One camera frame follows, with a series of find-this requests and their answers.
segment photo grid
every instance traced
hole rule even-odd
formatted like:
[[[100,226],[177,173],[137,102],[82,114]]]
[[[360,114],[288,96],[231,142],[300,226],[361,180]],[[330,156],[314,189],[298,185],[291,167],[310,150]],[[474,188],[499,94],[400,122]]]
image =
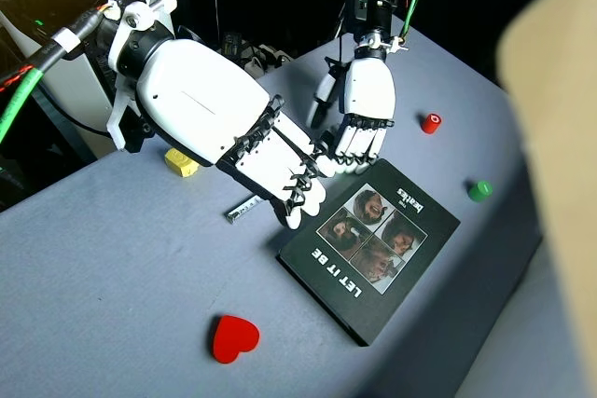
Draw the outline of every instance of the photo grid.
[[[369,184],[348,199],[317,234],[380,294],[427,238]]]

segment white robotic hand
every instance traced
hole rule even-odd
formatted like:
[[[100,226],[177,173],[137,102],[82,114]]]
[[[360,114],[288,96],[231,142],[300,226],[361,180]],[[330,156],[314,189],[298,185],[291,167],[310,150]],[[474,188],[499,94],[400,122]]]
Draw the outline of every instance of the white robotic hand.
[[[309,137],[282,112],[282,99],[270,99],[240,67],[200,43],[169,40],[145,64],[136,90],[157,133],[272,199],[290,228],[301,211],[319,213],[326,191]]]
[[[338,67],[332,65],[316,91],[308,124],[317,126],[334,101],[335,84],[343,83],[339,106],[344,119],[335,135],[328,133],[322,141],[336,172],[360,173],[378,158],[387,128],[394,125],[394,80],[379,58],[356,59],[341,71]]]

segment white label on cable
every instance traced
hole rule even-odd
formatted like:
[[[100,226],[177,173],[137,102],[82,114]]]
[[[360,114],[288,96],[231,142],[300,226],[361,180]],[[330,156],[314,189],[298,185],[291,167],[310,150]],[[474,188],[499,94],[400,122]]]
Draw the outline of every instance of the white label on cable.
[[[81,43],[81,40],[71,32],[68,28],[61,28],[53,37],[60,47],[64,48],[67,53],[70,53]]]

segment green bottle cap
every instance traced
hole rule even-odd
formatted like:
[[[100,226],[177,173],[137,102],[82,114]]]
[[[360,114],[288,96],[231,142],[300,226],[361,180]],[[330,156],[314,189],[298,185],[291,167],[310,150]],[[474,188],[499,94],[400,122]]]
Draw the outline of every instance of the green bottle cap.
[[[468,196],[475,202],[481,202],[493,193],[492,185],[487,181],[480,181],[468,190]]]

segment robotic hand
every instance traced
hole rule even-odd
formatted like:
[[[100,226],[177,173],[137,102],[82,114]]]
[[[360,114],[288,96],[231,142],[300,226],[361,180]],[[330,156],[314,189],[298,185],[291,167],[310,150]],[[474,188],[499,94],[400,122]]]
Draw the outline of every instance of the robotic hand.
[[[344,19],[356,41],[354,60],[326,58],[329,73],[315,92],[307,124],[318,128],[340,97],[344,119],[335,135],[326,131],[322,136],[336,172],[360,173],[375,163],[387,128],[394,125],[396,94],[385,59],[403,49],[404,39],[391,36],[396,6],[397,0],[348,0]]]
[[[118,73],[117,95],[108,131],[117,148],[125,145],[118,123],[129,106],[190,158],[270,199],[290,228],[301,212],[318,214],[326,191],[317,176],[333,175],[330,161],[284,114],[281,97],[270,98],[204,45],[174,39],[155,21],[161,7],[171,12],[176,0],[128,5],[114,34],[108,63]]]

